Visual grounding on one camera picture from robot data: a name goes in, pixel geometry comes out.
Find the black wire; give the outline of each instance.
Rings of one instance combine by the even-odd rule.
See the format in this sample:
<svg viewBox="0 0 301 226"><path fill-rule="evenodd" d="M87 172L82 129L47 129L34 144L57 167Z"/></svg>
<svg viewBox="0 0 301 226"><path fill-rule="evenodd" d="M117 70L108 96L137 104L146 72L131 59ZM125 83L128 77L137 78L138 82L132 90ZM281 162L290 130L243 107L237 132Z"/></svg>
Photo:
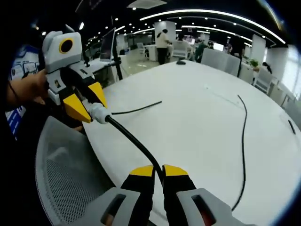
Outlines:
<svg viewBox="0 0 301 226"><path fill-rule="evenodd" d="M248 116L248 111L246 109L246 105L243 101L243 99L238 95L239 99L241 100L241 102L243 102L244 108L245 108L245 112L246 112L246 116L245 116L245 122L244 122L244 127L243 127L243 133L241 136L241 145L242 145L242 157L243 157L243 186L241 188L239 197L235 203L235 205L232 207L232 211L235 210L235 208L237 207L237 205L239 204L241 197L243 196L244 190L245 190L245 185L246 185L246 162L245 162L245 144L244 144L244 136L245 136L245 128L246 128L246 118Z"/></svg>
<svg viewBox="0 0 301 226"><path fill-rule="evenodd" d="M158 105L158 104L161 104L162 101L159 101L159 102L156 102L154 104L151 104L151 105L148 105L146 107L142 107L142 108L139 108L139 109L136 109L136 110L132 110L132 111L128 111L128 112L115 112L115 113L112 113L112 115L116 115L116 114L127 114L127 113L132 113L132 112L137 112L137 111L140 111L140 110L143 110L145 108L148 108L148 107L152 107L152 106L155 106L155 105Z"/></svg>
<svg viewBox="0 0 301 226"><path fill-rule="evenodd" d="M105 118L105 120L110 123L112 126L114 126L116 129L118 129L123 135L125 135L136 147L140 149L140 151L150 160L152 165L154 166L154 169L157 171L159 179L161 184L163 185L163 172L162 169L155 159L155 157L147 150L143 144L140 143L139 140L137 140L126 128L124 128L122 125L120 125L117 121L115 121L112 117L109 115Z"/></svg>

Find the white cable connector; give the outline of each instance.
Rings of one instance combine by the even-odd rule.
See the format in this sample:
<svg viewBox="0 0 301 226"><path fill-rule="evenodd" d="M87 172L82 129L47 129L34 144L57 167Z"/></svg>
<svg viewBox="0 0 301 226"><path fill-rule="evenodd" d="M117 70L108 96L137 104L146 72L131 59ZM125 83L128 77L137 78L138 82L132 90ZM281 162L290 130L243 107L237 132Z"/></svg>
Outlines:
<svg viewBox="0 0 301 226"><path fill-rule="evenodd" d="M95 119L100 124L107 124L105 117L107 117L108 115L112 116L112 113L100 103L93 103L89 110L89 113L92 119Z"/></svg>

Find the poster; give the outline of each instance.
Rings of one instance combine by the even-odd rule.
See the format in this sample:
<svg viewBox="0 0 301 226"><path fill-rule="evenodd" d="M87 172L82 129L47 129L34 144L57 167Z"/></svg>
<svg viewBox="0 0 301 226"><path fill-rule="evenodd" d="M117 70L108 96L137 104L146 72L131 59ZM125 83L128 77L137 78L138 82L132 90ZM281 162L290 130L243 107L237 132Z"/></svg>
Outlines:
<svg viewBox="0 0 301 226"><path fill-rule="evenodd" d="M24 73L36 74L37 69L34 62L23 63Z"/></svg>
<svg viewBox="0 0 301 226"><path fill-rule="evenodd" d="M10 73L10 80L21 79L24 75L23 67L20 64L13 65Z"/></svg>
<svg viewBox="0 0 301 226"><path fill-rule="evenodd" d="M39 66L40 66L39 62L36 63L36 69L37 69L37 72L39 71Z"/></svg>
<svg viewBox="0 0 301 226"><path fill-rule="evenodd" d="M23 46L16 54L15 61L10 71L9 80L21 79L26 72L37 73L39 66L38 49L32 46ZM18 126L26 109L21 106L13 111L5 112L11 131L16 135Z"/></svg>

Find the ceiling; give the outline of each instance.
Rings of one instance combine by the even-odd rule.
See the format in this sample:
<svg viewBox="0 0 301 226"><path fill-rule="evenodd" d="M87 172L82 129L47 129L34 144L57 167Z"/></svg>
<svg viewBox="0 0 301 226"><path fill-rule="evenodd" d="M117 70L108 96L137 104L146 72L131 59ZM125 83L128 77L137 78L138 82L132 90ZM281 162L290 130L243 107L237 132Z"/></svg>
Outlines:
<svg viewBox="0 0 301 226"><path fill-rule="evenodd" d="M177 29L181 29L182 25L192 25L192 23L194 23L196 26L205 27L214 27L214 25L216 25L215 28L217 29L243 35L249 39L252 39L253 34L264 35L267 40L267 47L283 46L281 41L263 29L246 21L220 14L185 12L158 16L143 21L139 20L145 16L171 10L209 9L231 13L250 19L271 30L282 38L286 44L292 43L291 37L287 35L285 31L281 31L277 27L273 18L256 0L165 0L166 4L164 5L150 9L137 8L136 10L132 10L132 8L128 8L128 5L134 1L135 0L83 0L79 6L80 0L67 0L59 7L57 5L46 7L45 13L40 15L40 18L36 23L39 30L33 32L34 35L38 36L41 40L41 33L43 31L49 32L52 30L61 30L63 24L68 24L76 31L80 32L83 44L87 44L88 39L96 36L95 41L97 41L98 38L106 34L113 27L119 28L121 26L126 26L119 32L124 33L124 30L126 30L126 33L130 33L131 31L136 32L138 29L147 29L148 26L152 28L152 25L161 19L176 22ZM81 22L85 25L84 28L79 31ZM41 41L39 41L39 43L36 41L36 45L41 45Z"/></svg>

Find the round white table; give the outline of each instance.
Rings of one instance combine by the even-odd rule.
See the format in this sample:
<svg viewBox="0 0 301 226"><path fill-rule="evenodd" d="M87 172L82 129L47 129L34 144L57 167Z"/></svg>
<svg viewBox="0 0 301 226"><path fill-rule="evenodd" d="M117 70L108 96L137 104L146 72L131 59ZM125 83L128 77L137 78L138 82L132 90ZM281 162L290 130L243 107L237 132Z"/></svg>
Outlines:
<svg viewBox="0 0 301 226"><path fill-rule="evenodd" d="M138 73L104 89L112 112L154 107L114 118L154 155L160 165L181 167L197 188L232 207L243 183L242 129L245 111L246 187L233 216L269 225L293 198L301 179L301 132L268 96L214 68L186 61ZM110 124L84 123L102 164L116 186L148 159ZM156 176L150 221L167 226L162 187Z"/></svg>

